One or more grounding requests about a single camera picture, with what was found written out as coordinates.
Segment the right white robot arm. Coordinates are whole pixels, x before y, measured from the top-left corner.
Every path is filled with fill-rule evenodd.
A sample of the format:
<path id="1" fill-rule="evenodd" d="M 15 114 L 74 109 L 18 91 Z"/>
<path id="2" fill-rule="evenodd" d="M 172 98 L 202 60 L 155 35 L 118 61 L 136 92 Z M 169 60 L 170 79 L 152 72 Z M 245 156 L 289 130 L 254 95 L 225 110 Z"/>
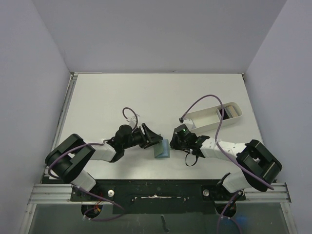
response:
<path id="1" fill-rule="evenodd" d="M 229 199 L 239 190 L 254 188 L 261 192 L 273 189 L 272 183 L 282 170 L 278 159 L 258 140 L 231 143 L 209 136 L 197 136 L 185 124 L 174 129 L 170 147 L 198 158 L 216 158 L 230 161 L 240 171 L 226 173 L 219 181 L 218 196 Z"/>

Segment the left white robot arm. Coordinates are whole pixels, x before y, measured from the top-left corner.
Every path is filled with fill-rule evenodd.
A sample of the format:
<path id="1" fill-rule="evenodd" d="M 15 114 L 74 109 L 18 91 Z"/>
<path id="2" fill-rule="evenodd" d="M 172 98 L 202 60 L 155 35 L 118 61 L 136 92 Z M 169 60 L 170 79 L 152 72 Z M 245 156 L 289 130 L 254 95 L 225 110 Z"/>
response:
<path id="1" fill-rule="evenodd" d="M 71 134 L 48 154 L 45 164 L 51 177 L 81 188 L 86 199 L 94 200 L 99 195 L 99 187 L 96 180 L 84 170 L 90 160 L 115 163 L 124 156 L 126 149 L 135 146 L 146 149 L 162 140 L 163 137 L 150 130 L 145 123 L 136 129 L 121 125 L 115 136 L 102 143 L 87 143 L 79 135 Z"/>

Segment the green leather card holder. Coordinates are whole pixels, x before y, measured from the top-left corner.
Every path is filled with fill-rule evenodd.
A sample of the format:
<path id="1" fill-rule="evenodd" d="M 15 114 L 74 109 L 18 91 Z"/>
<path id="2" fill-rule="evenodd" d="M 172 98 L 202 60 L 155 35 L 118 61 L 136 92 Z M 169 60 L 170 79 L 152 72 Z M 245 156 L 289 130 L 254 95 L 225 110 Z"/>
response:
<path id="1" fill-rule="evenodd" d="M 153 146 L 155 159 L 170 158 L 170 145 L 168 139 L 165 139 L 162 135 L 162 140 Z"/>

